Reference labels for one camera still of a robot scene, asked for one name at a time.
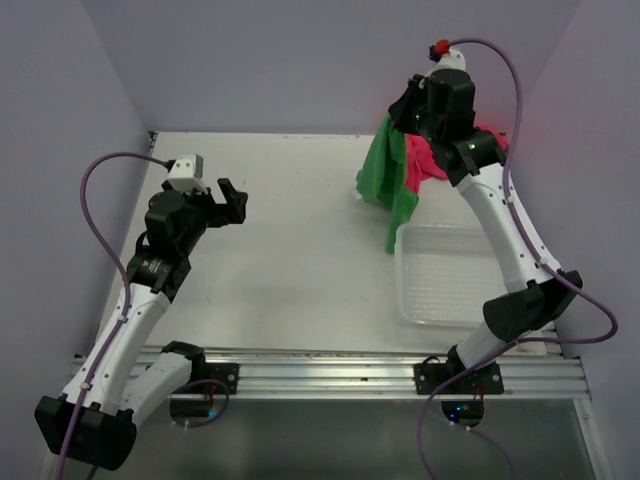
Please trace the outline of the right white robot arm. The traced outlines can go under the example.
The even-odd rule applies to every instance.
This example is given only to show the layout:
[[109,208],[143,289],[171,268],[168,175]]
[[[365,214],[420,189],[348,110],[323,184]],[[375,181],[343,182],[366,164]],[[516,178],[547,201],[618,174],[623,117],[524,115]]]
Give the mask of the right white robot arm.
[[400,132],[427,141],[435,164],[479,221],[502,273],[505,294],[483,304],[481,326],[447,354],[440,377],[461,393],[480,382],[477,362],[556,320],[583,285],[577,271],[564,271],[552,255],[530,252],[541,239],[515,189],[504,183],[505,149],[495,134],[474,124],[474,97],[471,77],[445,68],[414,75],[388,109]]

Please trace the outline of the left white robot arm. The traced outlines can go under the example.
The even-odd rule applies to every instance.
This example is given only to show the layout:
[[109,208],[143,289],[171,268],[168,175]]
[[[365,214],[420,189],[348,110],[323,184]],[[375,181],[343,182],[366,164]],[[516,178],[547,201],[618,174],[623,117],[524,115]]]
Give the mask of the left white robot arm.
[[189,256],[202,235],[246,218],[247,193],[226,178],[217,184],[221,203],[207,187],[178,189],[172,181],[149,200],[145,230],[106,327],[62,393],[42,397],[35,409],[44,440],[60,459],[120,468],[143,423],[169,395],[180,388],[197,392],[207,384],[203,349],[178,341],[166,345],[135,380],[129,375],[189,274]]

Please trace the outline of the green towel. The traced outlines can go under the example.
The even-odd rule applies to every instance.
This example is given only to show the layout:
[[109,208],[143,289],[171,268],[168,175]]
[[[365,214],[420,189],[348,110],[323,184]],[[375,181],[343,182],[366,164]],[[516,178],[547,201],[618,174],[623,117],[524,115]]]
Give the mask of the green towel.
[[386,113],[369,146],[364,163],[356,175],[356,192],[367,204],[390,212],[384,249],[395,252],[397,230],[408,223],[419,201],[409,187],[410,150],[408,136],[398,131]]

